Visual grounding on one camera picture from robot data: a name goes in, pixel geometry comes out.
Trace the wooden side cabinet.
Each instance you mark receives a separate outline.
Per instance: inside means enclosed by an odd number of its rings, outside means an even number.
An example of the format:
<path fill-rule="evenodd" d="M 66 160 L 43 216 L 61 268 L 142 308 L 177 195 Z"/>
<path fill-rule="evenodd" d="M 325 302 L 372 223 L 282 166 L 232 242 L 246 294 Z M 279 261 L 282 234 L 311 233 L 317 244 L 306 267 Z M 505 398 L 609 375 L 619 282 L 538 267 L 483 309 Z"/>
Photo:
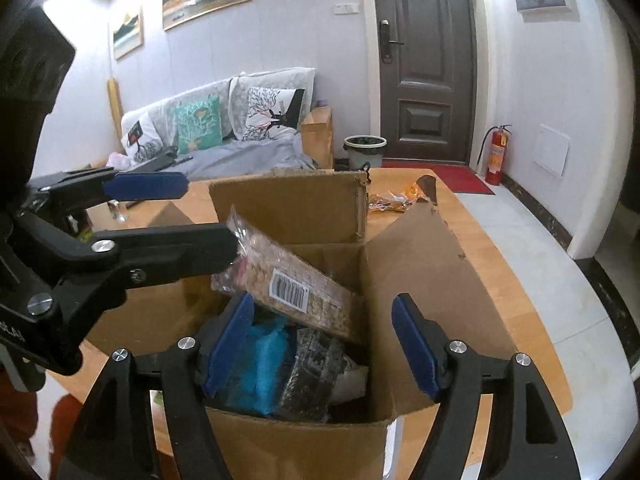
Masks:
<path fill-rule="evenodd" d="M 333 118 L 329 106 L 316 107 L 300 123 L 303 152 L 321 168 L 332 169 Z"/>

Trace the blue wet wipes pack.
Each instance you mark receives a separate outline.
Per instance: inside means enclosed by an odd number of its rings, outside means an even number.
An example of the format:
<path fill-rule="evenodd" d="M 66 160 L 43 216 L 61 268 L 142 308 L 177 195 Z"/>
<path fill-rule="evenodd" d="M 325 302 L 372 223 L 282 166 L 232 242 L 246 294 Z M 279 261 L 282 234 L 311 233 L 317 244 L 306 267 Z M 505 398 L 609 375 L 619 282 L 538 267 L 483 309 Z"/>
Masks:
<path fill-rule="evenodd" d="M 258 306 L 228 382 L 213 397 L 220 410 L 273 417 L 295 360 L 296 326 Z"/>

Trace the clear barcode snack packet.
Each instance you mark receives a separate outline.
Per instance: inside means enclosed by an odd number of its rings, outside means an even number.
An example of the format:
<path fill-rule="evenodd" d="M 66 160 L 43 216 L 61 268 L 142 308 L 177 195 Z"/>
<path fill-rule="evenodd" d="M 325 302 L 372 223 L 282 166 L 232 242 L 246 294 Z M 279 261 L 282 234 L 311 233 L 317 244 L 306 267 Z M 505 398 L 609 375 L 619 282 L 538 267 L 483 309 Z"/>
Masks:
<path fill-rule="evenodd" d="M 239 253 L 227 270 L 210 279 L 215 292 L 242 290 L 296 323 L 353 344 L 367 341 L 362 300 L 354 292 L 256 229 L 235 209 L 226 226 L 238 239 Z"/>

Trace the brown cardboard box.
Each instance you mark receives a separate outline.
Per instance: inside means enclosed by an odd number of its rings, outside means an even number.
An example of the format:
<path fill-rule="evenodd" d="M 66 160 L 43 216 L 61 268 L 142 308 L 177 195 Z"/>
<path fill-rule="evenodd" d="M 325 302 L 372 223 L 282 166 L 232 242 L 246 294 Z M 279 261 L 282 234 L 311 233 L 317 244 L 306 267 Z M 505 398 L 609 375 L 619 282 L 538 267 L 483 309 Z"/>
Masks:
<path fill-rule="evenodd" d="M 237 479 L 378 479 L 395 415 L 430 422 L 435 410 L 410 372 L 392 325 L 393 299 L 409 294 L 445 333 L 492 358 L 515 347 L 480 277 L 429 202 L 367 238 L 367 179 L 303 172 L 195 182 L 181 200 L 130 211 L 133 228 L 240 222 L 254 234 L 232 285 L 288 324 L 341 338 L 369 370 L 364 398 L 333 422 L 258 418 L 212 408 L 208 418 Z"/>

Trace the red door mat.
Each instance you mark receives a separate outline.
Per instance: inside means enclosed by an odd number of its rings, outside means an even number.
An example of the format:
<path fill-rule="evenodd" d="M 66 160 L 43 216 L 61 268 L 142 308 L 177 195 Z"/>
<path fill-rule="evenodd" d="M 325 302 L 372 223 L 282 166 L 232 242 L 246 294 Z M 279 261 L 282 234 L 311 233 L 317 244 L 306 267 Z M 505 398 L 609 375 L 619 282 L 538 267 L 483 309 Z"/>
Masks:
<path fill-rule="evenodd" d="M 384 159 L 383 168 L 429 169 L 444 182 L 451 192 L 458 194 L 494 195 L 494 191 L 467 166 L 415 162 L 414 160 Z"/>

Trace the white black tree cushion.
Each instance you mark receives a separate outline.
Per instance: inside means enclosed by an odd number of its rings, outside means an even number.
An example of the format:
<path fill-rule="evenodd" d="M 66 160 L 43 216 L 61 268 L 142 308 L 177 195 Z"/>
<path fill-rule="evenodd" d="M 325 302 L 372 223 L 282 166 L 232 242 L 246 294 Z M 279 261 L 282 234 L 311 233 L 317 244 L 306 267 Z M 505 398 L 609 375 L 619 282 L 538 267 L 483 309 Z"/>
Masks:
<path fill-rule="evenodd" d="M 250 88 L 241 140 L 276 140 L 295 134 L 304 96 L 304 89 Z"/>

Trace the left small painting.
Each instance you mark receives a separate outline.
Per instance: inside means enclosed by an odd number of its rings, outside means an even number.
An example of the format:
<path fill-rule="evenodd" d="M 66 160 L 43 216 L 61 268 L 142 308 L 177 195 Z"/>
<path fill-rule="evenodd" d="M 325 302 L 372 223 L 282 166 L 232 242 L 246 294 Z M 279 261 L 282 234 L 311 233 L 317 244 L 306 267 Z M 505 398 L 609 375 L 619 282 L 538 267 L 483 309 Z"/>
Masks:
<path fill-rule="evenodd" d="M 112 50 L 115 60 L 120 60 L 133 50 L 143 46 L 142 13 L 127 11 L 115 23 L 112 31 Z"/>

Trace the teal tree cushion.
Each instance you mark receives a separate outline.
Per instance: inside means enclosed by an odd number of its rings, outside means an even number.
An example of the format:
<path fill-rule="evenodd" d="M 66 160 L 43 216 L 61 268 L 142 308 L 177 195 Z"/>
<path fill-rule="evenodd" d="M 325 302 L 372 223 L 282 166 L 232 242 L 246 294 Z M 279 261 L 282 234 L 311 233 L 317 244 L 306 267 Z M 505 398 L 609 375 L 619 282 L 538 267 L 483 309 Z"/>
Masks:
<path fill-rule="evenodd" d="M 206 99 L 175 108 L 178 153 L 205 151 L 222 144 L 219 99 Z"/>

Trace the grey sofa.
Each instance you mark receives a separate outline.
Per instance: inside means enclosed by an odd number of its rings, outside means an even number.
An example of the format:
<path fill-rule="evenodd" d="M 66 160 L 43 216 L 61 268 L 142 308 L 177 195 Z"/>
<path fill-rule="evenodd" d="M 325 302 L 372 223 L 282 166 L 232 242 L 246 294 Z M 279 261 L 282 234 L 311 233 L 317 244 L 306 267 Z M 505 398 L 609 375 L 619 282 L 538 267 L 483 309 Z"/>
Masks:
<path fill-rule="evenodd" d="M 127 168 L 167 155 L 190 181 L 314 169 L 300 125 L 315 76 L 310 67 L 240 75 L 132 110 L 120 124 Z"/>

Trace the orange snack near box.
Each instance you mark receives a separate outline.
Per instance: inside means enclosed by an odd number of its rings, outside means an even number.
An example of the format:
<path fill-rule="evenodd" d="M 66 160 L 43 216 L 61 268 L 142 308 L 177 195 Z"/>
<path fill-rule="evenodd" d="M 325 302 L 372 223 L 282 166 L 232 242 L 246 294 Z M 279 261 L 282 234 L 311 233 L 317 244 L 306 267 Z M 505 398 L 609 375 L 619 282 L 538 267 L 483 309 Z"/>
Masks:
<path fill-rule="evenodd" d="M 401 192 L 387 191 L 382 194 L 371 194 L 368 198 L 370 211 L 406 212 L 416 203 L 437 205 L 436 178 L 424 174 Z"/>

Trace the green dark snack packet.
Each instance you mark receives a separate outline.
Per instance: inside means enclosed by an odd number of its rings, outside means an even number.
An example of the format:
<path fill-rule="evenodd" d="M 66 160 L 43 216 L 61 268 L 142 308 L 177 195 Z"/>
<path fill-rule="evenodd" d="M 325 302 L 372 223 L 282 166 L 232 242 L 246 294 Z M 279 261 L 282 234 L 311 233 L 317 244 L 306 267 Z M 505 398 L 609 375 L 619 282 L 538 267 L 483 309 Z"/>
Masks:
<path fill-rule="evenodd" d="M 368 379 L 369 367 L 352 359 L 339 339 L 300 328 L 274 412 L 289 422 L 328 422 L 331 408 L 366 396 Z"/>

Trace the white wall panel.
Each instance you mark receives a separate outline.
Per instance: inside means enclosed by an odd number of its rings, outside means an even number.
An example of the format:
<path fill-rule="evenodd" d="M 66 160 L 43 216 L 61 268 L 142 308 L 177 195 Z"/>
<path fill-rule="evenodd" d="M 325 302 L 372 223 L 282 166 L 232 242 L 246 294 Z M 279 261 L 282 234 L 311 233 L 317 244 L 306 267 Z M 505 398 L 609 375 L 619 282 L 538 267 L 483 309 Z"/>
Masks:
<path fill-rule="evenodd" d="M 533 162 L 537 166 L 560 178 L 564 174 L 569 151 L 568 136 L 545 125 L 539 127 L 533 149 Z"/>

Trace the grey trash bin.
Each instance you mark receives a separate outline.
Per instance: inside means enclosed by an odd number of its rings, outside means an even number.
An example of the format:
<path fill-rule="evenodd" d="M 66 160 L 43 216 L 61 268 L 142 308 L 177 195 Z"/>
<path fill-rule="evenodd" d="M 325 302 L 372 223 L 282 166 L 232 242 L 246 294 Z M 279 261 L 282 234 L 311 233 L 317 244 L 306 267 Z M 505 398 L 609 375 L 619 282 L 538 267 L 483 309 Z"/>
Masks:
<path fill-rule="evenodd" d="M 359 170 L 364 165 L 380 168 L 383 163 L 387 141 L 382 136 L 348 136 L 343 148 L 347 152 L 350 170 Z"/>

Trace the red fire extinguisher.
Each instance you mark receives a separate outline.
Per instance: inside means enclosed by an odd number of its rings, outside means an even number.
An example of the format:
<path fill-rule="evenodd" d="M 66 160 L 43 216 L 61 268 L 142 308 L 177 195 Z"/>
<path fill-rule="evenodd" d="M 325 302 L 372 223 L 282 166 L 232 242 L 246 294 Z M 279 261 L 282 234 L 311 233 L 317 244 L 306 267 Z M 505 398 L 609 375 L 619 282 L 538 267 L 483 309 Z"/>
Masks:
<path fill-rule="evenodd" d="M 499 185 L 501 182 L 506 149 L 511 136 L 511 125 L 492 126 L 486 131 L 480 144 L 476 161 L 478 164 L 483 161 L 486 145 L 489 145 L 485 182 L 490 185 Z"/>

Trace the white red print cushion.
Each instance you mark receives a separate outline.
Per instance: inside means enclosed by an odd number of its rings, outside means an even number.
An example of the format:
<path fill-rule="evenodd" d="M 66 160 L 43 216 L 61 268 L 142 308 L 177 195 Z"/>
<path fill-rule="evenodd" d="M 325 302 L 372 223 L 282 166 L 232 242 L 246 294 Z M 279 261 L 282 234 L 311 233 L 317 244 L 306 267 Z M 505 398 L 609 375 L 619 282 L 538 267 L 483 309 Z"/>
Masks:
<path fill-rule="evenodd" d="M 163 151 L 164 144 L 148 114 L 142 115 L 122 136 L 122 146 L 134 165 L 155 158 Z"/>

